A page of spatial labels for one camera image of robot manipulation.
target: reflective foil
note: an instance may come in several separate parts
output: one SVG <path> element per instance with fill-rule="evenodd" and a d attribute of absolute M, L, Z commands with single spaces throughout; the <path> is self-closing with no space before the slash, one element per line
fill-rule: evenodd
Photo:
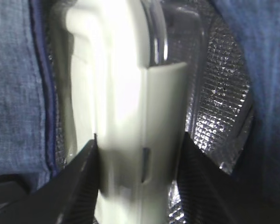
<path fill-rule="evenodd" d="M 252 120 L 252 113 L 249 113 L 248 119 L 243 124 L 243 131 L 241 131 L 237 140 L 233 141 L 229 137 L 234 132 L 234 124 L 249 91 L 249 79 L 245 70 L 243 55 L 229 28 L 208 1 L 163 1 L 163 5 L 166 6 L 166 4 L 179 8 L 179 10 L 176 10 L 176 17 L 182 18 L 181 11 L 192 8 L 197 10 L 203 19 L 208 38 L 206 64 L 203 72 L 204 81 L 201 82 L 200 95 L 196 92 L 199 86 L 189 86 L 191 94 L 187 110 L 186 131 L 191 132 L 191 123 L 193 118 L 195 119 L 193 113 L 196 113 L 195 126 L 192 127 L 195 131 L 192 132 L 194 134 L 192 138 L 200 149 L 224 172 L 231 173 L 248 135 Z M 164 12 L 165 16 L 168 16 L 168 11 L 164 10 Z M 179 23 L 186 27 L 188 18 L 184 17 Z M 173 24 L 172 26 L 178 29 L 178 25 Z M 183 42 L 174 42 L 171 39 L 173 41 L 171 44 L 178 46 L 172 51 L 172 57 L 187 61 L 191 58 L 190 54 L 193 54 L 192 40 L 188 36 L 185 36 L 182 40 Z M 194 72 L 192 79 L 199 75 L 202 74 Z M 199 110 L 195 111 L 193 101 L 194 98 L 198 97 L 200 97 L 200 107 Z M 172 183 L 168 196 L 169 223 L 186 223 L 176 182 Z"/>

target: white plastic object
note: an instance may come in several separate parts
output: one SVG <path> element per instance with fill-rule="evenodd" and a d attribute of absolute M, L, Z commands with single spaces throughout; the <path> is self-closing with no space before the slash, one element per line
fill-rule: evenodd
<path fill-rule="evenodd" d="M 67 161 L 97 134 L 95 217 L 100 224 L 166 223 L 185 125 L 186 63 L 151 67 L 166 62 L 166 37 L 155 45 L 140 0 L 59 3 L 51 30 Z M 156 46 L 163 50 L 152 52 Z"/>

